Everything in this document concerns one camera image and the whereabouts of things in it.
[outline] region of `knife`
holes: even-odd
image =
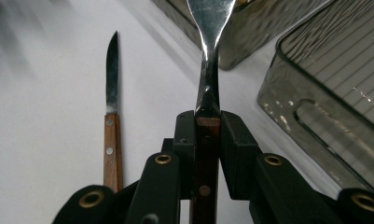
[[[119,45],[115,32],[106,59],[106,115],[104,117],[104,185],[118,192],[123,188],[120,123],[118,114]]]

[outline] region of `knife handle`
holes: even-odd
[[[119,115],[104,117],[104,185],[118,192],[123,188]]]

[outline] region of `brass rivet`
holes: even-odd
[[[369,212],[374,212],[374,199],[363,193],[355,193],[352,195],[352,200],[355,204],[368,210]]]
[[[169,163],[170,161],[172,161],[172,157],[169,156],[169,155],[158,155],[156,158],[155,158],[155,162],[157,164],[167,164]]]
[[[79,199],[79,206],[83,208],[94,207],[104,199],[104,193],[101,190],[94,190],[86,193]]]
[[[265,162],[270,165],[282,165],[283,161],[282,159],[276,157],[276,156],[267,156],[265,157]]]
[[[205,185],[201,186],[201,187],[199,188],[199,194],[200,194],[201,196],[204,196],[204,197],[209,196],[209,195],[211,194],[211,189],[210,189],[210,187],[205,186]]]

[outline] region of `white surface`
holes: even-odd
[[[50,223],[74,192],[102,184],[113,33],[121,39],[126,185],[173,137],[175,117],[194,109],[201,53],[148,0],[8,2],[0,17],[0,224]],[[242,117],[263,151],[286,156],[335,197],[332,181],[256,104],[274,43],[220,71],[221,107]],[[219,186],[217,223],[252,223],[248,202],[229,198],[222,174]]]

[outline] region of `wooden handle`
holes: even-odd
[[[118,192],[123,188],[119,115],[104,118],[104,185]]]
[[[194,196],[190,200],[191,224],[215,224],[218,182],[219,129],[217,118],[197,118]]]

